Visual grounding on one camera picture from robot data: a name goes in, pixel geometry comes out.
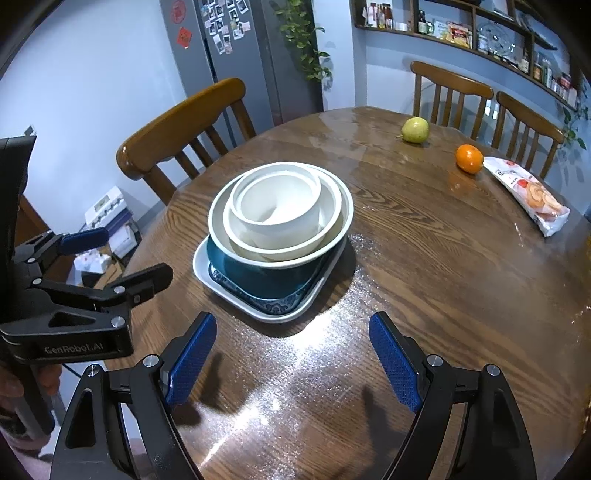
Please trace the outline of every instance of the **red paper cutting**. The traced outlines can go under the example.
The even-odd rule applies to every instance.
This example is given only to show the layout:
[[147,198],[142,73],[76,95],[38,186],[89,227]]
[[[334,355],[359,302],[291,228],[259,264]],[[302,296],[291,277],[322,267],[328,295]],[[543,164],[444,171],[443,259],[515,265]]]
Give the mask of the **red paper cutting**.
[[184,20],[186,14],[187,6],[184,4],[183,0],[176,0],[175,3],[173,3],[172,10],[170,11],[170,20],[176,24],[179,24]]
[[191,43],[192,36],[193,34],[190,30],[187,30],[185,27],[181,27],[178,31],[177,43],[183,48],[188,48],[189,43]]

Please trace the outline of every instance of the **white wall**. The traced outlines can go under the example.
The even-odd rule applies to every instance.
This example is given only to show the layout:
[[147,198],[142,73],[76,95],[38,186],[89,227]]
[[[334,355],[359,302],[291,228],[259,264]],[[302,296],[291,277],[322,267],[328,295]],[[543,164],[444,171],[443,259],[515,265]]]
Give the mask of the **white wall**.
[[[324,85],[325,107],[341,108],[356,105],[371,105],[396,112],[412,113],[414,98],[414,74],[410,71],[413,60],[441,66],[480,80],[490,85],[496,92],[504,90],[517,98],[533,110],[542,114],[550,121],[561,127],[563,124],[562,106],[551,95],[533,85],[507,68],[497,65],[458,48],[423,40],[407,35],[396,35],[385,32],[364,31],[352,27],[348,14],[347,0],[334,0],[330,6],[317,1],[314,7],[314,19],[317,26],[326,29],[326,33],[318,33],[319,46],[331,54],[334,64],[334,78]],[[549,40],[558,43],[550,32],[543,32]],[[363,50],[357,59],[349,55]],[[564,65],[564,52],[558,51],[557,62]],[[360,62],[365,62],[366,69],[359,73]],[[365,102],[360,90],[366,90]],[[433,103],[434,86],[423,80],[423,94],[421,97],[421,115],[430,112]],[[491,115],[486,116],[480,131],[479,141],[490,144],[496,124],[492,117],[495,103],[492,103]],[[473,116],[478,106],[475,97],[466,98],[465,108],[460,129],[470,134]],[[501,149],[508,142],[512,129],[512,118],[505,122],[505,137]],[[589,130],[588,125],[581,130]],[[550,141],[541,141],[538,154],[533,165],[533,171],[540,171],[545,155],[550,147]],[[564,157],[556,158],[546,178],[550,186],[565,195],[571,204],[584,213],[591,200],[591,161],[588,151],[575,149],[565,151]]]
[[[37,131],[25,195],[56,232],[78,231],[113,185],[138,218],[158,197],[115,153],[185,97],[158,0],[65,0],[0,81],[0,138]],[[176,162],[163,169],[186,178]]]

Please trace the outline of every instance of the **food package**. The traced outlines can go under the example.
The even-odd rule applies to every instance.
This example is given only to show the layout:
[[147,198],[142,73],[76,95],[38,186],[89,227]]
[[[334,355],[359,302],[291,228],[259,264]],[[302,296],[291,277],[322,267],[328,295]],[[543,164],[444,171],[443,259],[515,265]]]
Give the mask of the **food package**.
[[485,157],[484,166],[513,194],[544,236],[554,235],[566,223],[570,210],[526,169],[496,157]]

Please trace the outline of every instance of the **round table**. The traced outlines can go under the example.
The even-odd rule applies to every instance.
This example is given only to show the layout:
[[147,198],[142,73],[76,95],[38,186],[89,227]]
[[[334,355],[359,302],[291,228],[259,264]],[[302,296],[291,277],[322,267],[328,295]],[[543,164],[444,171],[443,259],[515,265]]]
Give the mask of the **round table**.
[[[422,145],[397,138],[406,115],[361,107],[273,128],[234,149],[178,191],[139,246],[129,272],[166,262],[172,285],[132,317],[129,367],[160,353],[199,311],[217,340],[174,419],[207,479],[377,479],[413,420],[374,353],[368,319],[385,310],[426,354],[453,366],[503,370],[519,404],[538,478],[577,444],[591,378],[589,224],[575,210],[544,238],[509,191],[454,163],[477,145],[431,126]],[[349,245],[303,317],[258,323],[216,297],[191,261],[213,198],[250,168],[302,161],[349,187]],[[445,478],[463,406],[454,406],[432,479]]]

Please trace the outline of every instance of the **orange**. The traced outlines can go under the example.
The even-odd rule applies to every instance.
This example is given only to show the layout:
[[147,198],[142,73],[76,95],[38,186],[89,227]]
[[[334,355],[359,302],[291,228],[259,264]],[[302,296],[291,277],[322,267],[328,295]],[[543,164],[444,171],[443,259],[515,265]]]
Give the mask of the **orange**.
[[478,173],[484,165],[484,156],[472,145],[461,145],[456,150],[456,164],[467,173]]

